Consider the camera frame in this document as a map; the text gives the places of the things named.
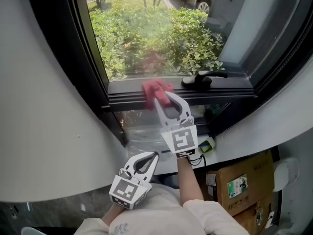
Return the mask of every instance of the label on box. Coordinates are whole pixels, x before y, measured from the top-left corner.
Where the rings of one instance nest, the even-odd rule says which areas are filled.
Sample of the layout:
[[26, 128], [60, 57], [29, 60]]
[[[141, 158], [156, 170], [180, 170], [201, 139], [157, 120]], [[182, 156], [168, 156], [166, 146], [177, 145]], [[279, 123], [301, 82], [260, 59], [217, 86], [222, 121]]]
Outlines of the label on box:
[[227, 183], [228, 198], [234, 198], [248, 188], [246, 174]]
[[216, 175], [215, 174], [207, 174], [206, 175], [206, 184], [208, 186], [216, 186]]
[[208, 186], [208, 187], [207, 187], [207, 190], [208, 190], [208, 192], [209, 192], [209, 195], [213, 196], [213, 192], [214, 192], [213, 187]]

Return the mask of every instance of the window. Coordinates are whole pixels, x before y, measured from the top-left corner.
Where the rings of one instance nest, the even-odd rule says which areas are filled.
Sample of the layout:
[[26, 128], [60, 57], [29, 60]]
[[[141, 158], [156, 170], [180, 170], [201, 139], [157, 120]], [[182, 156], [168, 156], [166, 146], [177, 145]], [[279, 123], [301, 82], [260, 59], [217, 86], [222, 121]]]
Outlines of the window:
[[[282, 88], [312, 53], [313, 0], [30, 1], [61, 67], [117, 136], [143, 119], [141, 84], [153, 77], [206, 109], [196, 124], [215, 136]], [[201, 70], [212, 71], [209, 88], [181, 85]]]

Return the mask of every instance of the person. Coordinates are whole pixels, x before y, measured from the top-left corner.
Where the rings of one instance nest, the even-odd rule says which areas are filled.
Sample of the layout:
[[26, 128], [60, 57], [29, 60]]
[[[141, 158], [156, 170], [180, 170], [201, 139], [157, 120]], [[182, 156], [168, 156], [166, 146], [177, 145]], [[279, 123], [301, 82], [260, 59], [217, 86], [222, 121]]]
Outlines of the person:
[[113, 204], [105, 216], [87, 218], [75, 235], [248, 235], [217, 202], [204, 201], [186, 158], [177, 160], [179, 193], [153, 184], [133, 210]]

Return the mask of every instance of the green shrub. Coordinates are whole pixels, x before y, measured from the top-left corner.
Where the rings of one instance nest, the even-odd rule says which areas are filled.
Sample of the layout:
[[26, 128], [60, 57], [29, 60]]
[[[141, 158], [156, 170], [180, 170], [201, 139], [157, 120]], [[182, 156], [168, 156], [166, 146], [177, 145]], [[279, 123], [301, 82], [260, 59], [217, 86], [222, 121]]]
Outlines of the green shrub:
[[182, 75], [218, 70], [222, 38], [204, 28], [199, 10], [141, 8], [116, 3], [90, 12], [100, 55], [110, 80], [136, 74]]

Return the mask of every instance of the black window frame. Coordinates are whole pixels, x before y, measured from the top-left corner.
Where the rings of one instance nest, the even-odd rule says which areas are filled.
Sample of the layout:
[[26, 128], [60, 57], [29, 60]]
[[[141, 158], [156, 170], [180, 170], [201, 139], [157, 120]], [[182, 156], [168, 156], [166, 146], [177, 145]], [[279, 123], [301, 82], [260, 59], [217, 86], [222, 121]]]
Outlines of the black window frame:
[[[94, 113], [125, 144], [123, 129], [114, 112], [144, 109], [145, 95], [141, 84], [151, 78], [109, 82], [86, 0], [30, 0], [30, 3], [49, 46], [73, 85]], [[263, 68], [251, 77], [212, 77], [211, 88], [204, 92], [183, 88], [181, 76], [163, 77], [190, 105], [227, 104], [213, 120], [198, 126], [199, 134], [218, 135], [256, 110], [290, 81], [312, 53], [312, 46], [308, 43], [313, 31], [312, 11], [312, 0], [299, 0], [294, 16], [272, 52], [260, 63]], [[274, 16], [270, 20], [277, 22]], [[256, 50], [264, 52], [265, 47], [260, 44]], [[247, 58], [244, 65], [249, 66], [252, 61], [251, 57]]]

